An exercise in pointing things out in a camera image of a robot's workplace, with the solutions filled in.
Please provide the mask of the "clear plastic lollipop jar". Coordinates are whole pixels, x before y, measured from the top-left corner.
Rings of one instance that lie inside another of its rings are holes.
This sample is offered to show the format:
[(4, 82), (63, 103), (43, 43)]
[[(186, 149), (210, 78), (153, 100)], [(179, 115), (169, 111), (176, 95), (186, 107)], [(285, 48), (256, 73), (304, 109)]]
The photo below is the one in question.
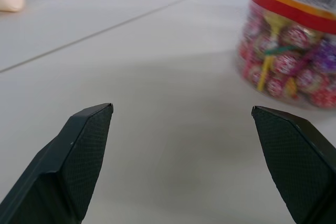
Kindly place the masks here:
[(336, 110), (336, 0), (250, 0), (238, 55), (258, 92)]

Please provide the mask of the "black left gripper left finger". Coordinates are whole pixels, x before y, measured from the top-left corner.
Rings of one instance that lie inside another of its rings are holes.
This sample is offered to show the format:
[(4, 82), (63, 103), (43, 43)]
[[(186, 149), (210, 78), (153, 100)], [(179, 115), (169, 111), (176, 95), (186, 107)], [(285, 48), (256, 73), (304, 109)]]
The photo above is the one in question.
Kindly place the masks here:
[(72, 115), (0, 202), (0, 224), (82, 224), (102, 168), (112, 103)]

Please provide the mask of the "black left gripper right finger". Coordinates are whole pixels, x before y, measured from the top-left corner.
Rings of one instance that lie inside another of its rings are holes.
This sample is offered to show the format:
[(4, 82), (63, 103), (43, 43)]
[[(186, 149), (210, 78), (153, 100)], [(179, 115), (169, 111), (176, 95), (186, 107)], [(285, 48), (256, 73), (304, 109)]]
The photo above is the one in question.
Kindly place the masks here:
[(336, 224), (336, 148), (306, 119), (254, 106), (271, 177), (296, 224)]

